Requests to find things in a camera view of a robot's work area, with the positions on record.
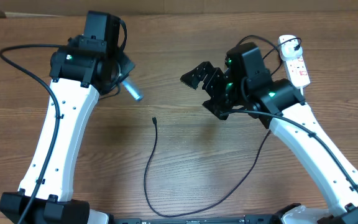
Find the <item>blue Samsung Galaxy smartphone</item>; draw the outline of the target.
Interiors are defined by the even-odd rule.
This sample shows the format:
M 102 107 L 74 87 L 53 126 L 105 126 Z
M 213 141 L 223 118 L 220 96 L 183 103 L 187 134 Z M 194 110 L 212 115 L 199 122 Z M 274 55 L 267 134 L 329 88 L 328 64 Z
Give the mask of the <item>blue Samsung Galaxy smartphone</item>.
M 127 77 L 126 79 L 124 79 L 122 81 L 122 84 L 136 101 L 141 101 L 144 98 L 144 94 L 141 92 L 140 88 L 134 83 L 131 77 Z

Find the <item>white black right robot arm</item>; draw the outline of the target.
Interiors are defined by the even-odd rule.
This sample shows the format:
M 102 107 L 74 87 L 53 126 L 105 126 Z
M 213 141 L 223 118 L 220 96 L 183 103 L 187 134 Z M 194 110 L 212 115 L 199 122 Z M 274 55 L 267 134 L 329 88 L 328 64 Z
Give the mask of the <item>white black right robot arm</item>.
M 327 210 L 304 217 L 293 209 L 282 223 L 358 223 L 358 171 L 324 132 L 301 91 L 290 80 L 274 81 L 253 42 L 226 54 L 226 71 L 209 61 L 181 76 L 188 87 L 202 84 L 210 99 L 203 106 L 218 119 L 247 113 L 269 129 L 296 156 L 323 195 Z

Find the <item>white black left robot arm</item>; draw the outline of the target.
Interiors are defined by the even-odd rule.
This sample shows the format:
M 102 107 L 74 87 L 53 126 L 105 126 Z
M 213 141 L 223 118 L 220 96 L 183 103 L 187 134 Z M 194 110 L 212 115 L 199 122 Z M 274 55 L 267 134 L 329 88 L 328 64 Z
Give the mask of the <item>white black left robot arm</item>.
M 111 214 L 73 198 L 78 152 L 86 124 L 100 99 L 125 88 L 143 94 L 129 78 L 134 63 L 124 53 L 125 22 L 90 11 L 81 35 L 55 45 L 50 59 L 50 99 L 35 154 L 17 191 L 5 192 L 0 211 L 13 223 L 113 223 Z

